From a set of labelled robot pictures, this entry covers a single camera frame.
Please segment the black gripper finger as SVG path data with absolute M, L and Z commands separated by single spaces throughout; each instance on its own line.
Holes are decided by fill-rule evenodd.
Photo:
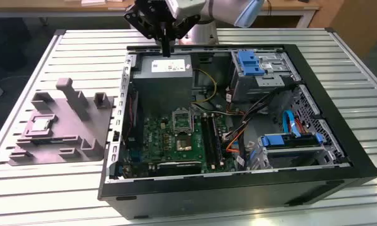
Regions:
M 156 44 L 162 48 L 163 56 L 168 57 L 168 41 L 160 30 L 160 24 L 146 17 L 138 5 L 130 7 L 123 17 L 144 37 L 156 41 Z
M 200 14 L 196 14 L 194 16 L 184 18 L 183 21 L 179 23 L 176 23 L 176 21 L 167 22 L 167 57 L 171 57 L 171 52 L 172 52 L 171 42 L 175 43 L 176 39 L 182 39 L 199 21 L 200 21 Z

